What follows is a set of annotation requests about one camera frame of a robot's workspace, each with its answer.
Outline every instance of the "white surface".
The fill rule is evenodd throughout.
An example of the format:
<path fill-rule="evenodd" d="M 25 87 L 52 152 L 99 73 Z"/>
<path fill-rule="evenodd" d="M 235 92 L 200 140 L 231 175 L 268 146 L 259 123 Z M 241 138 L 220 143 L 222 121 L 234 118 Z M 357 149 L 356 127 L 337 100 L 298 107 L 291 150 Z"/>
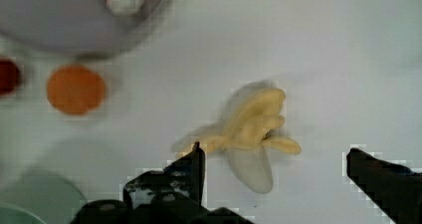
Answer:
<path fill-rule="evenodd" d="M 119 198 L 128 179 L 164 167 L 173 145 L 218 121 L 239 89 L 273 81 L 287 90 L 284 131 L 303 153 L 269 151 L 268 195 L 249 191 L 222 155 L 209 156 L 206 206 L 257 224 L 388 223 L 353 191 L 342 158 L 366 144 L 422 167 L 420 1 L 177 0 L 135 51 L 90 64 L 114 83 L 108 112 L 91 122 L 47 106 L 48 73 L 66 59 L 29 53 L 30 96 L 0 108 L 3 175 L 35 163 L 73 179 L 90 200 Z"/>

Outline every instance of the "plate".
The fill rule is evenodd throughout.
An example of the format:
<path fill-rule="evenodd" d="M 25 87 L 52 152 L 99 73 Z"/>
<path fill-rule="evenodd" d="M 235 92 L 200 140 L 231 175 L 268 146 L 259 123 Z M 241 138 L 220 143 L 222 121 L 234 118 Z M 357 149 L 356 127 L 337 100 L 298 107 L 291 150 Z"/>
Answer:
<path fill-rule="evenodd" d="M 142 29 L 162 1 L 145 0 L 138 14 L 121 18 L 104 0 L 0 0 L 0 34 L 58 53 L 109 52 Z"/>

